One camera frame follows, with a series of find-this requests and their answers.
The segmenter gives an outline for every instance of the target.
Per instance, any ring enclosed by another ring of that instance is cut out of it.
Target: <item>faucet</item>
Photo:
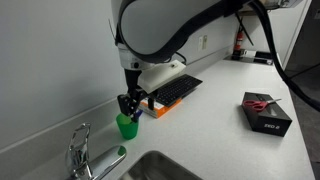
[[[126,148],[115,146],[89,163],[88,138],[90,127],[90,123],[81,124],[74,130],[70,140],[66,153],[66,165],[71,179],[100,180],[126,157]]]

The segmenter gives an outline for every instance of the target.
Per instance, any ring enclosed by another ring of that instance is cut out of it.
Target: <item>countertop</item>
[[[4,179],[66,178],[69,137],[85,121],[92,122],[90,158],[114,145],[128,152],[104,179],[118,179],[149,151],[163,153],[202,179],[314,179],[289,90],[273,66],[202,61],[189,65],[187,73],[203,83],[160,119],[143,114],[133,140],[121,137],[114,120],[119,109],[112,101],[3,153]],[[278,104],[293,120],[285,137],[251,131],[240,107],[245,92],[282,99]]]
[[[289,90],[273,66],[219,61],[190,73],[203,83],[160,119],[144,114],[138,136],[122,143],[127,157],[105,179],[153,150],[202,179],[314,179]],[[284,138],[251,131],[240,108],[246,91],[282,99],[293,120]]]

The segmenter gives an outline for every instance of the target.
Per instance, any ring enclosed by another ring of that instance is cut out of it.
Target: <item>green plastic cup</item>
[[[136,137],[139,123],[132,122],[130,117],[120,113],[117,116],[117,124],[124,139],[129,140]]]

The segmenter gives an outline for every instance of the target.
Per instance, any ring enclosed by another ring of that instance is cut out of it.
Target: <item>stainless steel sink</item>
[[[140,158],[119,180],[200,180],[195,174],[157,151]]]

